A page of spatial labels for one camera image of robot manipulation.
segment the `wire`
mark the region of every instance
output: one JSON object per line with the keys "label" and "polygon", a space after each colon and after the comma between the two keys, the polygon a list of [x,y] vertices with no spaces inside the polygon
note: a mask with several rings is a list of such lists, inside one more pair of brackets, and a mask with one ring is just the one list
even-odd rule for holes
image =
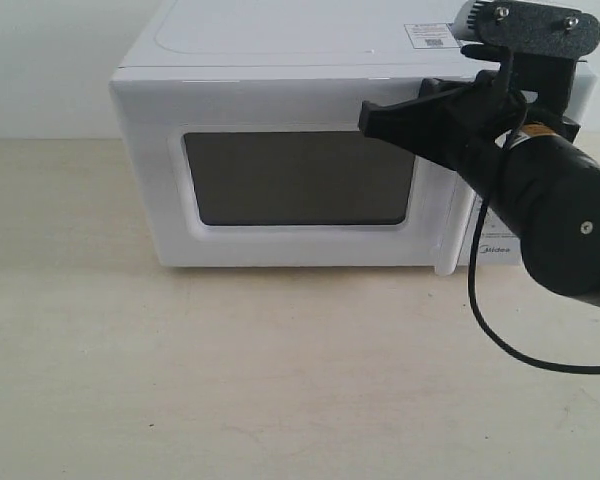
{"label": "wire", "polygon": [[[517,92],[516,96],[519,99],[518,101],[520,101],[520,97],[522,96],[522,94],[520,92]],[[498,345],[502,350],[504,350],[506,353],[508,353],[513,358],[522,363],[542,370],[549,370],[551,372],[561,372],[576,375],[600,375],[600,365],[567,365],[563,363],[547,362],[544,360],[539,360],[537,358],[530,357],[520,352],[519,350],[516,350],[507,342],[505,342],[501,337],[499,337],[498,334],[495,333],[493,329],[487,324],[478,305],[478,300],[476,298],[476,265],[478,260],[478,248],[480,245],[480,237],[482,236],[484,222],[487,217],[487,212],[489,210],[489,203],[491,202],[491,198],[493,197],[496,188],[498,188],[498,185],[500,184],[507,163],[509,161],[511,146],[513,145],[513,142],[520,133],[520,130],[524,126],[525,121],[527,119],[529,107],[526,103],[526,100],[524,100],[524,97],[522,97],[521,100],[521,109],[516,121],[516,126],[513,130],[511,130],[504,143],[504,146],[502,148],[503,153],[500,157],[500,163],[497,168],[496,178],[482,201],[480,212],[478,213],[476,228],[473,233],[473,241],[471,243],[471,254],[469,257],[469,276],[467,285],[469,291],[469,304],[471,305],[471,311],[473,312],[473,315],[475,316],[476,321],[478,322],[478,325],[480,326],[482,331],[491,340],[493,340],[493,342],[496,345]]]}

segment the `beige table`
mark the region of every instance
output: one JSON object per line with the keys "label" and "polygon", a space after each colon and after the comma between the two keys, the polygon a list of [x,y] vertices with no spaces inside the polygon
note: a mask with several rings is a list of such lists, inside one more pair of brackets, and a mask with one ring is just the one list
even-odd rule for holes
{"label": "beige table", "polygon": [[[600,479],[600,378],[465,282],[161,268],[119,142],[0,142],[0,479]],[[600,310],[479,291],[600,362]]]}

